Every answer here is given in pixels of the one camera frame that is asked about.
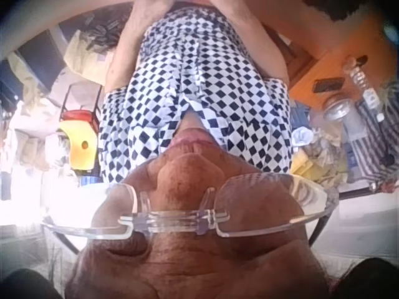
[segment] glasses lens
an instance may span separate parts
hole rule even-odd
[[[328,212],[327,193],[317,184],[288,174],[259,173],[230,179],[217,193],[222,237],[263,235],[290,229]]]
[[[97,230],[99,234],[123,234],[119,224],[123,215],[130,215],[135,191],[124,184],[91,184],[72,188],[53,198],[47,216],[55,227]]]

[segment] shirt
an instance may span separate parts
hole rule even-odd
[[[99,131],[103,180],[120,182],[165,152],[189,109],[228,153],[263,171],[289,171],[287,86],[260,76],[223,15],[189,7],[147,30],[130,83],[106,94]]]

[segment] mouth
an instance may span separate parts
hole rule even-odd
[[[207,143],[216,146],[218,145],[216,140],[207,131],[198,128],[185,129],[177,133],[172,139],[169,147],[181,143]]]

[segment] glass bottle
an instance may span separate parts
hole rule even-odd
[[[343,71],[354,82],[362,92],[363,98],[368,108],[374,113],[377,121],[380,123],[385,119],[383,114],[383,104],[380,101],[375,89],[371,86],[364,71],[358,66],[354,57],[348,57],[343,66]]]

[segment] cell phone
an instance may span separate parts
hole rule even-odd
[[[313,93],[336,92],[342,89],[344,82],[343,77],[316,80],[313,84]]]

